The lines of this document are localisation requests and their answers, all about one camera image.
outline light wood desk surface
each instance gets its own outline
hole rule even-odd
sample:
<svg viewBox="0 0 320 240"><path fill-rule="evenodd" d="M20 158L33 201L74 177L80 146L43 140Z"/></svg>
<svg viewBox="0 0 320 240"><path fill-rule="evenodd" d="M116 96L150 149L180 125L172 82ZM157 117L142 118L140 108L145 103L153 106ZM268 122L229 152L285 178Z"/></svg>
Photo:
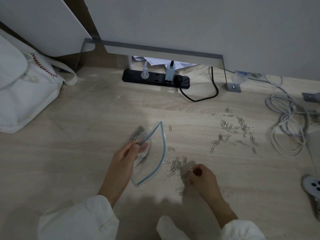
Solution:
<svg viewBox="0 0 320 240"><path fill-rule="evenodd" d="M162 66L150 70L165 73ZM214 68L218 97L193 103L175 88L124 83L122 72L82 68L78 84L64 86L29 125L14 134L0 134L0 239L35 239L45 210L95 195L113 153L139 125L156 121L163 122L167 145L176 149L167 152L166 159L187 156L207 165L240 219L253 221L268 239L319 239L320 223L300 186L302 175L315 174L310 155L304 149L295 158L282 156L267 140L267 129L279 118L264 104L272 86L248 80L241 85L242 93L227 92L223 71ZM194 99L214 94L209 67L198 65L181 73L190 77L186 93ZM319 92L320 81L284 78L283 87L302 102L301 92ZM223 116L226 107L254 126L261 145L256 156L251 147L229 143L209 153L211 141L224 133L221 119L237 124L236 117ZM242 140L241 131L232 139ZM161 215L169 215L191 239L216 238L218 225L205 202L192 189L179 196L175 189L182 181L177 175L168 178L167 168L163 165L152 181L138 188L129 182L114 208L120 219L117 239L159 239L156 224Z"/></svg>

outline white backpack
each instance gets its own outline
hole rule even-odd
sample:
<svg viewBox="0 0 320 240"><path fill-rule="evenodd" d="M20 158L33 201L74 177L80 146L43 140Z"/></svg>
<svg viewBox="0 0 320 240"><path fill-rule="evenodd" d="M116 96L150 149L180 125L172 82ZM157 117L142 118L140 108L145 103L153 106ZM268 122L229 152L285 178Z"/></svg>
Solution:
<svg viewBox="0 0 320 240"><path fill-rule="evenodd" d="M66 82L51 65L73 73L74 78ZM22 129L58 96L63 82L77 81L68 66L0 29L0 132Z"/></svg>

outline paper sheet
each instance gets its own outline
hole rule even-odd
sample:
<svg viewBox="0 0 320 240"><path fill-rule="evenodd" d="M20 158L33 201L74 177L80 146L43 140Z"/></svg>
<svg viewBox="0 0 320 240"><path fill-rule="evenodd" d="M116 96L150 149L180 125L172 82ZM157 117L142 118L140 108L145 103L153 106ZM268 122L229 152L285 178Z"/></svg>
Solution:
<svg viewBox="0 0 320 240"><path fill-rule="evenodd" d="M150 58L150 57L141 57L141 56L134 56L134 59L136 59L138 61L147 60L151 66L165 65L166 68L168 66L168 63L171 62L171 60L164 60L164 59L157 59L157 58ZM196 65L193 63L187 63L187 62L181 62L181 61L175 61L174 64L176 65L176 70Z"/></svg>

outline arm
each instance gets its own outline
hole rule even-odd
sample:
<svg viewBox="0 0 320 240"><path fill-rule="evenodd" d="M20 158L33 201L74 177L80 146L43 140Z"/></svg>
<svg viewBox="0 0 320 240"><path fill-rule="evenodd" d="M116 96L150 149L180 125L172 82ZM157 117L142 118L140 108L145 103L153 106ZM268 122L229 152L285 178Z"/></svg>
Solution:
<svg viewBox="0 0 320 240"><path fill-rule="evenodd" d="M91 240L116 239L119 220L112 208L126 188L134 168L138 153L146 150L130 141L117 151L112 158L106 177L98 195L83 203L62 204L46 211L39 219L38 238L40 240Z"/></svg>
<svg viewBox="0 0 320 240"><path fill-rule="evenodd" d="M238 219L230 206L223 199L216 176L203 164L198 164L189 172L189 179L207 202L222 229L227 223Z"/></svg>
<svg viewBox="0 0 320 240"><path fill-rule="evenodd" d="M217 178L210 169L203 164L195 165L189 172L188 178L217 218L222 229L221 240L267 240L254 223L238 220L237 215L223 199Z"/></svg>

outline black plug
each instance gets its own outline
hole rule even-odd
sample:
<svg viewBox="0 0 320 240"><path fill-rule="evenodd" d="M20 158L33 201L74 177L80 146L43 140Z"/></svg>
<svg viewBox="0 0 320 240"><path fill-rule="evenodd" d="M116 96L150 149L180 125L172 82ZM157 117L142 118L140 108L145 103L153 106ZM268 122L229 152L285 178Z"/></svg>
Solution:
<svg viewBox="0 0 320 240"><path fill-rule="evenodd" d="M176 75L173 79L173 84L176 85L177 88L179 88L182 84L182 81L183 81L183 76Z"/></svg>

